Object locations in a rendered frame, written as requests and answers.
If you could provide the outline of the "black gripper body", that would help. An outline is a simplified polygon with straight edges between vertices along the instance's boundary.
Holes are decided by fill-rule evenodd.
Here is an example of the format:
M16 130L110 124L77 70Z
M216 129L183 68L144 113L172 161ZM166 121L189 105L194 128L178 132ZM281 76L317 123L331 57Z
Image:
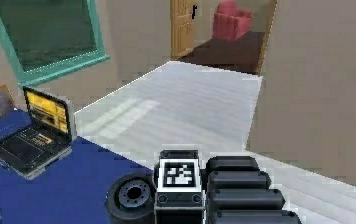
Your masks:
M134 172L117 179L105 198L109 224L155 224L152 175Z

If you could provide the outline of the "wooden room door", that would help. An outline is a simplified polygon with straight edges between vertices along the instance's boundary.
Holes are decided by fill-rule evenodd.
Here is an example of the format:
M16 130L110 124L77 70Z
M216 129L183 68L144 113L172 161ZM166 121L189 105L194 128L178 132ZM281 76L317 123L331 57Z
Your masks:
M170 0L171 58L176 60L194 49L194 20L191 18L195 0Z

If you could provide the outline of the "green framed window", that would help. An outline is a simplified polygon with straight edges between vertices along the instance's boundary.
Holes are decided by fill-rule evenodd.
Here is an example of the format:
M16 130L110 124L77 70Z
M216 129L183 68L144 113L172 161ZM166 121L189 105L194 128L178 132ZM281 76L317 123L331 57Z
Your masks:
M109 58L99 0L0 0L0 44L17 83L38 86Z

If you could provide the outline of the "grey open laptop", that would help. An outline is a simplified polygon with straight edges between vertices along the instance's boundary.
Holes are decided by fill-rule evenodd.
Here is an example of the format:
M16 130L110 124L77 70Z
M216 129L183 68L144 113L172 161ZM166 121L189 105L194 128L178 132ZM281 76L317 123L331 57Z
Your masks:
M0 164L33 180L72 151L77 138L74 106L63 96L24 86L31 123L0 138Z

